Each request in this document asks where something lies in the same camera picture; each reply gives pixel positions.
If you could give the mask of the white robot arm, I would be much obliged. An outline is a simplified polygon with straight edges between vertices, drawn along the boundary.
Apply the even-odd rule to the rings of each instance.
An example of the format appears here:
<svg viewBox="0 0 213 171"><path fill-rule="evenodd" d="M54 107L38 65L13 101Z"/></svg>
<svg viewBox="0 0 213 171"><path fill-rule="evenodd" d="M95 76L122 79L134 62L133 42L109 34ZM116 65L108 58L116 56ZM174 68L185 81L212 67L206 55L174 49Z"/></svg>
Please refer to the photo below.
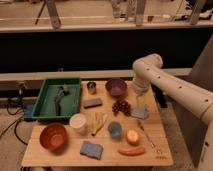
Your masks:
<svg viewBox="0 0 213 171"><path fill-rule="evenodd" d="M213 92L166 73L162 65L156 53L135 60L133 89L141 94L153 84L208 126L197 171L213 171Z"/></svg>

